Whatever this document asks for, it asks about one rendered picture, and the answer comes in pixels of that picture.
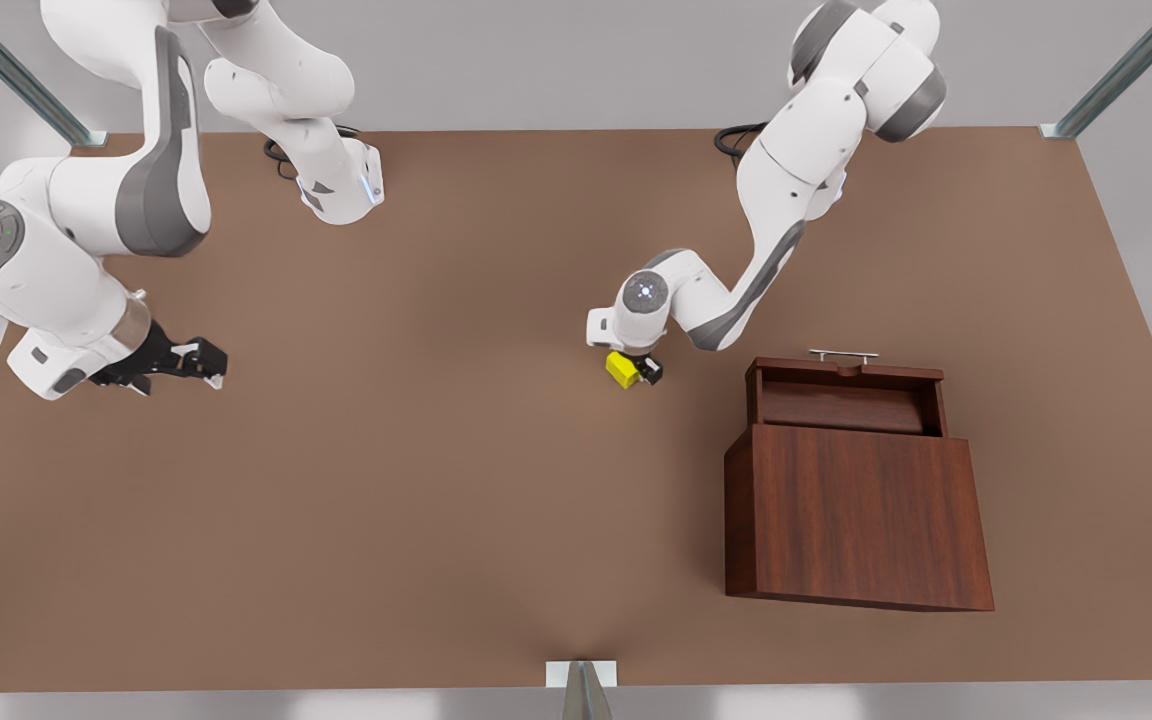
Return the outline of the wooden drawer with silver handle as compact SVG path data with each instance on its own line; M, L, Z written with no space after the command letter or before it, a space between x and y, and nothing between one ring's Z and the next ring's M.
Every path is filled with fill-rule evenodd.
M941 370L755 357L748 420L782 427L947 437Z

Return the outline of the silver frame post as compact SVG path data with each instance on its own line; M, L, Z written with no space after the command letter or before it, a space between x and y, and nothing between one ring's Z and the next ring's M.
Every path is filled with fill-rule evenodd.
M92 131L0 41L0 81L71 147L103 147L108 132Z
M617 687L616 661L547 661L545 673L545 687L564 689L561 720L613 720L605 688Z
M1102 74L1102 77L1089 88L1082 99L1076 101L1071 109L1066 111L1058 122L1039 124L1039 135L1043 138L1058 138L1058 141L1078 138L1151 67L1152 26L1149 26L1147 31L1134 41L1132 47L1126 50L1115 65L1112 65L1111 69Z

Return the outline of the dark wooden cabinet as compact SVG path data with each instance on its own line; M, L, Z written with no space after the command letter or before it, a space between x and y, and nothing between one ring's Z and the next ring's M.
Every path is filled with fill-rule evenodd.
M723 454L723 589L995 609L965 439L753 424Z

